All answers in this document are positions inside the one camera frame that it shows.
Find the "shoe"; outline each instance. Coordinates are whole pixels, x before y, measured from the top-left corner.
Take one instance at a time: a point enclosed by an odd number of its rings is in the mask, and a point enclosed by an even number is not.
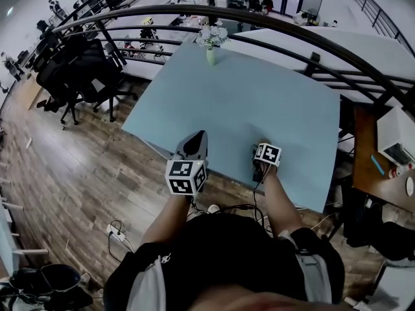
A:
[[[212,214],[215,212],[219,212],[220,211],[220,207],[216,204],[212,204],[209,206],[209,209],[207,209],[208,213]]]

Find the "railing post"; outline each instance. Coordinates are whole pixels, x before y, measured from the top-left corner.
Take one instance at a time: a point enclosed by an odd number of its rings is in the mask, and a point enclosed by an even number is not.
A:
[[[364,0],[363,6],[362,6],[362,11],[364,9],[364,6],[366,5],[367,0]]]
[[[375,17],[375,20],[373,21],[372,28],[375,26],[375,23],[376,23],[377,19],[379,18],[379,15],[381,14],[381,11],[382,10],[379,8],[379,12],[377,13],[377,15]]]
[[[310,60],[318,63],[318,62],[320,62],[320,55],[313,52],[313,53],[311,53]],[[305,70],[303,72],[303,75],[307,76],[307,77],[312,77],[315,70],[316,70],[315,65],[307,64],[307,67],[305,68]]]
[[[98,29],[101,30],[101,32],[104,35],[105,39],[108,40],[108,43],[110,43],[114,47],[114,52],[118,56],[118,59],[121,60],[121,62],[123,63],[123,65],[126,65],[127,64],[127,61],[124,59],[124,56],[121,54],[121,52],[119,51],[119,49],[116,46],[115,42],[112,40],[110,34],[105,29],[104,24],[102,24],[101,21],[96,21],[95,24],[97,25]]]

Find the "floor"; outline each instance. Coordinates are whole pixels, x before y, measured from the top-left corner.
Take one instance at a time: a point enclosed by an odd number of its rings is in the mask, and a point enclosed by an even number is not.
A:
[[[126,84],[140,96],[148,82],[134,80]],[[137,138],[123,132],[121,126],[135,102],[126,98],[115,109],[116,121],[109,122],[102,109],[93,113],[87,104],[77,106],[80,124],[70,116],[66,127],[60,114],[32,108],[27,111],[19,102],[19,89],[7,99],[1,112],[1,124],[7,132],[0,161],[11,165],[1,177],[12,181],[3,186],[11,203],[25,207],[14,212],[17,232],[26,248],[45,248],[48,257],[32,257],[37,266],[47,261],[65,263],[80,273],[90,273],[97,287],[102,286],[118,263],[108,253],[107,225],[122,220],[126,235],[136,249],[146,228],[161,211],[169,195],[165,184],[165,161]],[[332,190],[327,210],[337,200]],[[263,207],[263,197],[257,197]],[[209,204],[235,205],[253,202],[252,192],[210,175],[199,207]],[[413,215],[392,206],[384,209],[385,219],[414,227]],[[307,227],[317,225],[326,213],[300,211]],[[318,224],[314,231],[327,234],[333,216]],[[384,261],[372,248],[353,249],[342,236],[332,240],[346,268],[344,295],[356,299],[370,292]],[[112,242],[111,251],[122,258],[125,250]],[[93,310],[101,310],[96,299]]]

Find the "power strip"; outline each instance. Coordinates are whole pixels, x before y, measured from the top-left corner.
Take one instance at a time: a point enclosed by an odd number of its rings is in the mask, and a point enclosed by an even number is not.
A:
[[[107,234],[113,232],[111,236],[114,237],[114,239],[119,240],[120,242],[124,242],[125,240],[125,234],[122,231],[118,232],[118,228],[114,226],[108,225],[106,228],[106,232]]]

